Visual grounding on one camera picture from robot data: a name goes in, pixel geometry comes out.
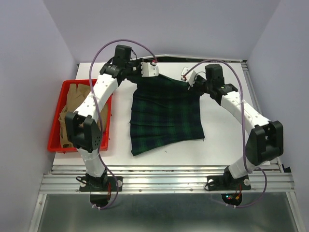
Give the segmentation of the green plaid pleated skirt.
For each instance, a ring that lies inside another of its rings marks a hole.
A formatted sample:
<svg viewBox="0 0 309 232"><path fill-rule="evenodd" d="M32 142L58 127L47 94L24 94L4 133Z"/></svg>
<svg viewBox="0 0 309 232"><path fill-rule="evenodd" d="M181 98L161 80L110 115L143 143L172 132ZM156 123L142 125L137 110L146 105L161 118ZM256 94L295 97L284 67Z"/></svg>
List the green plaid pleated skirt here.
<svg viewBox="0 0 309 232"><path fill-rule="evenodd" d="M205 138L200 119L200 94L184 81L164 75L129 77L136 84L132 96L131 154Z"/></svg>

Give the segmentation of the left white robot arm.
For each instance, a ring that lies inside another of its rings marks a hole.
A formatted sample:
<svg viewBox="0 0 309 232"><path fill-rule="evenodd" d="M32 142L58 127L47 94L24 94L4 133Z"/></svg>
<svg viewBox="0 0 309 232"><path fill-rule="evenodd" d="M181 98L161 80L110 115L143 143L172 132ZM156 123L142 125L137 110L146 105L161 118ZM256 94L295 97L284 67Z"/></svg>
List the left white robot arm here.
<svg viewBox="0 0 309 232"><path fill-rule="evenodd" d="M110 62L103 65L85 100L65 116L68 140L81 155L85 176L77 177L80 191L103 191L110 186L107 169L100 156L103 139L103 120L100 115L107 100L129 74L140 73L140 61L132 60L132 48L117 45Z"/></svg>

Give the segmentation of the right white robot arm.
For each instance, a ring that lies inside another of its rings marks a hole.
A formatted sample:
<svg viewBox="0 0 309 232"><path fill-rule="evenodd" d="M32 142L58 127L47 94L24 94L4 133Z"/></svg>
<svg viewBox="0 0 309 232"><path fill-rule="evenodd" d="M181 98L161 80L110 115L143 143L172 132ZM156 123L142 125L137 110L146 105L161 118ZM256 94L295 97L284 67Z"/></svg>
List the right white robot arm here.
<svg viewBox="0 0 309 232"><path fill-rule="evenodd" d="M243 94L233 84L225 83L223 68L219 64L205 66L205 77L192 72L187 79L190 87L209 94L227 110L249 136L245 139L242 157L227 166L222 175L208 177L208 190L250 189L248 174L283 154L283 125L262 116L242 99Z"/></svg>

